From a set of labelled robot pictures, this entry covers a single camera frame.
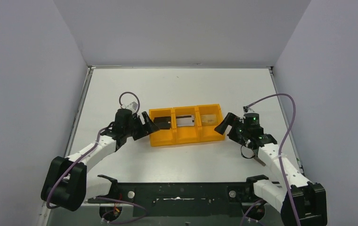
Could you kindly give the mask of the yellow three-compartment plastic bin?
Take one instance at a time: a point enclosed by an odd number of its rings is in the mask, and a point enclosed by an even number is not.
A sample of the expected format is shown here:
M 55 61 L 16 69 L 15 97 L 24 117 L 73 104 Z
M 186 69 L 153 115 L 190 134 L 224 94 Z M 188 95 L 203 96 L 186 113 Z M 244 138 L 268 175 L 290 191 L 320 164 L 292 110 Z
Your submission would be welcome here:
M 225 140 L 214 130 L 223 121 L 219 104 L 150 109 L 149 116 L 160 129 L 150 135 L 152 147 Z

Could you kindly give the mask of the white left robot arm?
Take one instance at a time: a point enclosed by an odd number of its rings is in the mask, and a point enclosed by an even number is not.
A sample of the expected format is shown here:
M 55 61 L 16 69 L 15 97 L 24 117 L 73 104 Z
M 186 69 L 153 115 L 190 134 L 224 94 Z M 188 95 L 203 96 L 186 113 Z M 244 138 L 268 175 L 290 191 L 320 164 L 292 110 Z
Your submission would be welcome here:
M 102 196 L 107 201 L 117 198 L 119 188 L 114 179 L 87 174 L 107 156 L 118 151 L 128 138 L 138 140 L 159 131 L 148 113 L 140 116 L 129 109 L 118 109 L 115 119 L 97 133 L 96 139 L 80 151 L 67 157 L 55 157 L 49 166 L 41 199 L 47 208 L 76 211 L 87 199 Z

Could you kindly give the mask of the tan leather card holder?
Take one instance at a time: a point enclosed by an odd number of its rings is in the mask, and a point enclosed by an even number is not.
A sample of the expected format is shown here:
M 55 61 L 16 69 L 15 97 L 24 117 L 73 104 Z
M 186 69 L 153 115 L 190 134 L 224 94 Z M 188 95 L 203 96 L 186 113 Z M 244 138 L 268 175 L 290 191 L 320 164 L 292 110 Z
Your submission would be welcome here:
M 254 157 L 254 160 L 255 160 L 256 162 L 258 162 L 261 166 L 263 166 L 263 167 L 266 166 L 266 164 L 265 164 L 260 158 Z

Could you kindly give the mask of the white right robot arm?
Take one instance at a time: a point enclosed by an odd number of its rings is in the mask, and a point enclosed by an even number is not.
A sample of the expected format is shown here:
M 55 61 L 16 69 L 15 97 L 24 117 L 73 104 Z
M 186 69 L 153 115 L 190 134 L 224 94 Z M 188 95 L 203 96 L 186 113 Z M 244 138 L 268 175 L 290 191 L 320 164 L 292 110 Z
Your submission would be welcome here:
M 228 138 L 253 151 L 278 182 L 276 185 L 265 175 L 247 178 L 245 197 L 250 201 L 259 198 L 274 207 L 285 226 L 326 226 L 326 192 L 320 183 L 313 183 L 282 153 L 281 145 L 260 125 L 257 113 L 247 112 L 242 118 L 228 113 L 214 129 L 224 134 L 231 129 Z

